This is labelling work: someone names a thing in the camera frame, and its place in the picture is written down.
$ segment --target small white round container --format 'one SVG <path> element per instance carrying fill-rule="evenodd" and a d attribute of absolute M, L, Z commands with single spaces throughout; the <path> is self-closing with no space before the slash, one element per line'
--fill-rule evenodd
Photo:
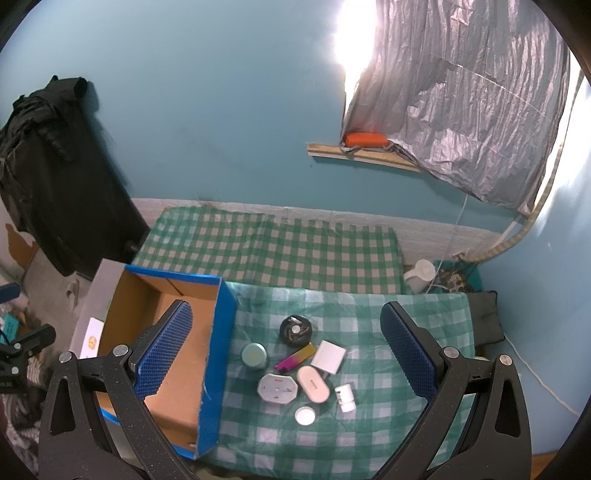
<path fill-rule="evenodd" d="M 348 383 L 340 385 L 335 388 L 335 393 L 336 399 L 339 401 L 340 409 L 343 411 L 343 413 L 353 411 L 357 408 L 357 405 L 355 405 L 353 390 L 351 390 L 351 385 Z"/>
<path fill-rule="evenodd" d="M 316 419 L 316 412 L 312 407 L 302 407 L 295 411 L 295 421 L 304 427 L 312 425 Z"/>

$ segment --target cardboard box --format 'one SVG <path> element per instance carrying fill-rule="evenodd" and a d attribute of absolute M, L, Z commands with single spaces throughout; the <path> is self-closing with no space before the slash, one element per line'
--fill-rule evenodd
<path fill-rule="evenodd" d="M 98 356 L 131 345 L 170 304 L 191 305 L 193 329 L 156 395 L 145 399 L 176 451 L 197 458 L 217 445 L 228 350 L 236 300 L 220 277 L 127 265 L 115 288 L 100 336 Z M 115 421 L 109 397 L 97 393 L 103 414 Z"/>

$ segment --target green checkered tablecloth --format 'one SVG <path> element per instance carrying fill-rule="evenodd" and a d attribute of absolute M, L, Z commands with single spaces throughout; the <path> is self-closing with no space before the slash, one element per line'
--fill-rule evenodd
<path fill-rule="evenodd" d="M 253 285 L 405 293 L 391 228 L 205 206 L 164 212 L 134 264 Z"/>
<path fill-rule="evenodd" d="M 453 345 L 474 355 L 472 322 L 463 294 L 375 295 L 229 283 L 238 300 L 230 346 L 219 446 L 206 459 L 220 466 L 277 478 L 364 479 L 384 464 L 409 432 L 426 401 L 414 395 L 379 327 L 384 303 L 396 300 L 441 345 Z M 283 318 L 299 313 L 314 327 L 312 342 L 327 340 L 347 349 L 332 388 L 350 383 L 357 409 L 343 414 L 332 394 L 320 405 L 309 427 L 296 423 L 294 413 L 309 404 L 300 391 L 288 405 L 264 402 L 256 393 L 258 380 L 292 353 L 277 338 Z M 241 362 L 250 342 L 265 346 L 266 371 Z M 435 463 L 451 454 L 465 422 L 467 398 L 441 446 Z"/>
<path fill-rule="evenodd" d="M 375 473 L 424 407 L 379 332 L 387 301 L 398 300 L 442 344 L 474 353 L 465 296 L 396 295 L 405 291 L 392 229 L 178 207 L 160 216 L 134 264 L 242 282 L 231 284 L 238 311 L 220 444 L 207 457 L 231 469 L 285 479 L 349 480 Z M 316 345 L 326 339 L 348 349 L 342 369 L 328 380 L 332 387 L 353 385 L 354 417 L 343 415 L 332 396 L 314 424 L 299 427 L 293 412 L 305 403 L 303 393 L 287 406 L 264 403 L 256 394 L 264 372 L 246 370 L 239 353 L 257 341 L 272 364 L 287 356 L 291 351 L 277 342 L 277 328 L 292 313 L 314 322 Z M 463 423 L 468 410 L 462 406 L 436 463 L 451 452 L 458 420 Z"/>

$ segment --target white card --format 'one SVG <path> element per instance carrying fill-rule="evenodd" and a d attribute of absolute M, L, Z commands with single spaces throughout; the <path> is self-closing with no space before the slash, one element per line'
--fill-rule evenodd
<path fill-rule="evenodd" d="M 93 358 L 99 352 L 100 336 L 103 333 L 105 322 L 94 317 L 90 318 L 88 327 L 86 328 L 86 335 L 84 335 L 84 343 L 80 351 L 80 358 Z"/>

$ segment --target white cable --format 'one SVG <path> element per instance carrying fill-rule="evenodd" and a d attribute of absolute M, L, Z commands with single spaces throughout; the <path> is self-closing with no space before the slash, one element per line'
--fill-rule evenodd
<path fill-rule="evenodd" d="M 437 270 L 435 271 L 435 276 L 431 280 L 431 284 L 429 285 L 429 288 L 427 289 L 426 293 L 429 293 L 431 291 L 431 287 L 435 283 L 435 279 L 437 278 L 437 275 L 439 274 L 439 271 L 441 270 L 441 265 L 443 264 L 443 261 L 446 259 L 447 254 L 449 253 L 449 249 L 452 246 L 453 239 L 456 237 L 457 224 L 460 223 L 460 218 L 462 218 L 462 213 L 464 213 L 464 209 L 466 208 L 467 201 L 468 201 L 468 194 L 466 193 L 466 198 L 464 198 L 464 205 L 462 205 L 462 209 L 460 210 L 460 214 L 457 216 L 456 223 L 453 226 L 452 237 L 449 239 L 449 243 L 447 244 L 447 248 L 445 249 L 445 252 L 443 253 L 443 256 L 441 257 L 441 259 L 439 260 L 439 265 L 437 266 Z"/>
<path fill-rule="evenodd" d="M 537 373 L 534 372 L 534 370 L 530 367 L 529 363 L 526 362 L 525 360 L 523 360 L 523 357 L 519 354 L 519 352 L 517 351 L 517 348 L 515 348 L 515 345 L 513 345 L 513 342 L 511 342 L 511 340 L 509 340 L 509 337 L 507 337 L 507 335 L 505 335 L 505 340 L 507 340 L 507 342 L 509 343 L 509 345 L 511 345 L 511 348 L 513 349 L 513 351 L 517 355 L 517 358 L 519 360 L 521 360 L 521 362 L 527 367 L 527 370 L 529 370 L 531 372 L 531 374 L 535 377 L 535 379 L 538 382 L 540 382 L 540 385 L 542 385 L 542 387 L 544 387 L 546 390 L 548 390 L 548 392 L 550 392 L 550 395 L 552 395 L 556 399 L 556 401 L 558 403 L 560 403 L 564 408 L 566 408 L 573 415 L 576 415 L 577 417 L 580 417 L 581 414 L 578 411 L 576 411 L 574 408 L 572 408 L 570 405 L 568 405 L 565 401 L 561 400 L 558 397 L 558 395 L 555 394 L 554 391 L 552 391 L 552 389 L 542 381 L 542 379 L 540 378 L 540 376 Z"/>

